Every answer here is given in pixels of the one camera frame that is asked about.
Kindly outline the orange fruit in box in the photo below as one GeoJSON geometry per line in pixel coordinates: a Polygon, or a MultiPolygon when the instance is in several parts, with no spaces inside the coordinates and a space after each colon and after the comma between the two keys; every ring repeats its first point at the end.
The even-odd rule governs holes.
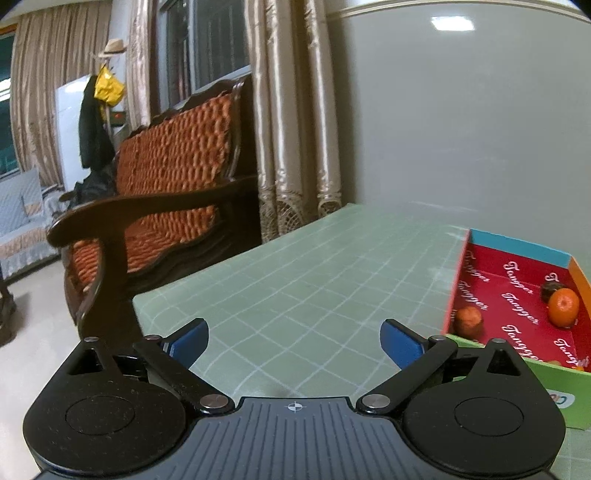
{"type": "Polygon", "coordinates": [[[483,316],[477,307],[466,306],[456,311],[454,329],[458,336],[476,339],[482,333],[483,325],[483,316]]]}

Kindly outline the green grid table mat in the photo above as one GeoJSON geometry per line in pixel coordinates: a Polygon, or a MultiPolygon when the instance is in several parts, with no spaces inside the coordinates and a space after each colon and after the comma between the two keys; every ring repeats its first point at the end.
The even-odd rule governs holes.
{"type": "Polygon", "coordinates": [[[148,477],[556,478],[570,427],[524,358],[442,330],[468,231],[349,206],[138,295],[147,334],[205,320],[190,371],[235,402],[148,477]],[[400,371],[380,344],[387,319],[458,352],[404,410],[362,413],[360,396],[400,371]]]}

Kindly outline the colourful cardboard box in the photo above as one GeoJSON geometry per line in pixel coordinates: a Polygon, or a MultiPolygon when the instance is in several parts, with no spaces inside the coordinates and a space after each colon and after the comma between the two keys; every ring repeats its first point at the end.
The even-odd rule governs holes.
{"type": "Polygon", "coordinates": [[[590,366],[571,365],[590,358],[590,283],[569,253],[544,245],[471,229],[464,237],[442,330],[462,346],[484,345],[499,337],[521,355],[549,392],[570,428],[590,427],[590,366]],[[558,281],[580,299],[575,324],[554,326],[541,286],[558,281]],[[456,311],[477,307],[483,316],[476,339],[458,336],[456,311]]]}

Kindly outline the dark fruit in box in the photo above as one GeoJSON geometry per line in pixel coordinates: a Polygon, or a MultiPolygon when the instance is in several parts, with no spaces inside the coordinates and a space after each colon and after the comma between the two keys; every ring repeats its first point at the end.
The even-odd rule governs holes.
{"type": "Polygon", "coordinates": [[[547,281],[541,286],[541,299],[547,304],[551,296],[558,290],[565,288],[566,285],[558,281],[547,281]]]}

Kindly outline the large orange tangerine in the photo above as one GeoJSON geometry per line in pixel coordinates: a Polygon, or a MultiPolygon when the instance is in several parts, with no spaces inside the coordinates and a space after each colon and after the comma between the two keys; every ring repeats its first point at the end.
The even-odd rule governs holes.
{"type": "Polygon", "coordinates": [[[569,288],[556,290],[548,301],[549,320],[558,328],[570,328],[574,325],[579,309],[579,296],[569,288]]]}

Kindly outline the wooden sofa orange cushion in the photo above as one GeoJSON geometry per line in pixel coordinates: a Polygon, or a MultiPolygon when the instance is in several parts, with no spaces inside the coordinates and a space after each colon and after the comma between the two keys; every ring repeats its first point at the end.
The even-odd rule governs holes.
{"type": "Polygon", "coordinates": [[[80,338],[139,338],[135,296],[259,246],[252,78],[221,80],[125,139],[114,192],[58,217],[66,303],[80,338]]]}

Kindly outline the dark wooden stool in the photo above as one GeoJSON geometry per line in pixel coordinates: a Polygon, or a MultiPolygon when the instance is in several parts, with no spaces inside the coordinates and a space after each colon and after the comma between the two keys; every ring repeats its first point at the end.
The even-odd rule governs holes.
{"type": "Polygon", "coordinates": [[[16,303],[13,295],[8,290],[3,274],[0,273],[0,345],[3,346],[12,340],[14,334],[11,327],[11,318],[16,311],[16,303]]]}

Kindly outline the black bag on sofa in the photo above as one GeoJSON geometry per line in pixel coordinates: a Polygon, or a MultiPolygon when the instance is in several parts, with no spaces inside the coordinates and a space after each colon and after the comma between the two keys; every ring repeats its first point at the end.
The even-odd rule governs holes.
{"type": "Polygon", "coordinates": [[[68,208],[73,209],[93,201],[106,199],[115,196],[116,193],[115,170],[112,165],[107,165],[102,170],[92,170],[81,183],[75,184],[68,208]]]}

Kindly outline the grey covered sofa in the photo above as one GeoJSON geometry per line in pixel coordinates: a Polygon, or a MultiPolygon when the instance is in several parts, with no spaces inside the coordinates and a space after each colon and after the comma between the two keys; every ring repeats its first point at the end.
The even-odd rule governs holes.
{"type": "Polygon", "coordinates": [[[1,271],[5,280],[55,260],[47,242],[52,222],[67,209],[58,186],[44,190],[36,168],[1,181],[1,271]]]}

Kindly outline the black coat on rack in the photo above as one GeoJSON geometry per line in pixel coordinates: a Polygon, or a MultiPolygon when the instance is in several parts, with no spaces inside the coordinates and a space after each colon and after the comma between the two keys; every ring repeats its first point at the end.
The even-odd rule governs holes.
{"type": "Polygon", "coordinates": [[[115,156],[103,125],[100,102],[94,97],[96,80],[97,76],[91,75],[85,86],[78,121],[81,165],[92,171],[102,170],[115,156]]]}

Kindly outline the yellow bag on rack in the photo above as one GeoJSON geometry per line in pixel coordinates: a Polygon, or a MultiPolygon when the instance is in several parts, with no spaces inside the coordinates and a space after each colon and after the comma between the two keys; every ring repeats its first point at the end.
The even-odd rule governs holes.
{"type": "Polygon", "coordinates": [[[109,107],[115,107],[121,102],[124,94],[124,84],[112,74],[106,64],[103,64],[95,81],[94,98],[109,107]]]}

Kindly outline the white refrigerator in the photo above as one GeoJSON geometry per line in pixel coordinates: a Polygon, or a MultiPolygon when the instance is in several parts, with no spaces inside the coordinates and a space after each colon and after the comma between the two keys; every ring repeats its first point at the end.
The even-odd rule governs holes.
{"type": "Polygon", "coordinates": [[[90,76],[80,77],[55,91],[58,159],[66,191],[73,190],[75,184],[81,183],[92,171],[81,165],[78,133],[83,92],[90,76]]]}

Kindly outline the beige satin curtain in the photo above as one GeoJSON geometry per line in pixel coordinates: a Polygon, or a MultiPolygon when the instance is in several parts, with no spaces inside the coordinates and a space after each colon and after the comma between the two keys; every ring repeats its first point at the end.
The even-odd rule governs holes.
{"type": "Polygon", "coordinates": [[[342,206],[334,69],[322,1],[247,1],[245,26],[269,242],[342,206]]]}

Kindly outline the straw hat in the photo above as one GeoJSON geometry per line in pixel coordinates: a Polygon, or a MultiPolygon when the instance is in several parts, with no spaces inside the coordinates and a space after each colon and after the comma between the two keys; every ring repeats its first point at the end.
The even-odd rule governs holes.
{"type": "Polygon", "coordinates": [[[116,55],[125,53],[127,46],[122,38],[108,39],[105,47],[98,53],[99,58],[111,58],[116,55]]]}

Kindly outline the far beige curtain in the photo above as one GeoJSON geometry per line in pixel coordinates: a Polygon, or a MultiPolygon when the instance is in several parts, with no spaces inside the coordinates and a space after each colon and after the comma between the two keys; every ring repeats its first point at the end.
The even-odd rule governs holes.
{"type": "MultiPolygon", "coordinates": [[[[111,1],[89,1],[39,9],[18,19],[10,69],[10,123],[23,171],[38,171],[44,185],[60,184],[55,90],[98,71],[98,50],[117,16],[111,1]]],[[[127,121],[132,129],[153,113],[152,56],[155,3],[124,1],[128,34],[125,53],[127,121]]]]}

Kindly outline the window with dark frame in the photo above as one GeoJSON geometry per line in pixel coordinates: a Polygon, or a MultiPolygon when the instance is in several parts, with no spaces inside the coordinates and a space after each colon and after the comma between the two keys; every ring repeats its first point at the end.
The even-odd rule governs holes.
{"type": "Polygon", "coordinates": [[[219,80],[249,73],[242,0],[155,4],[158,106],[176,106],[219,80]]]}

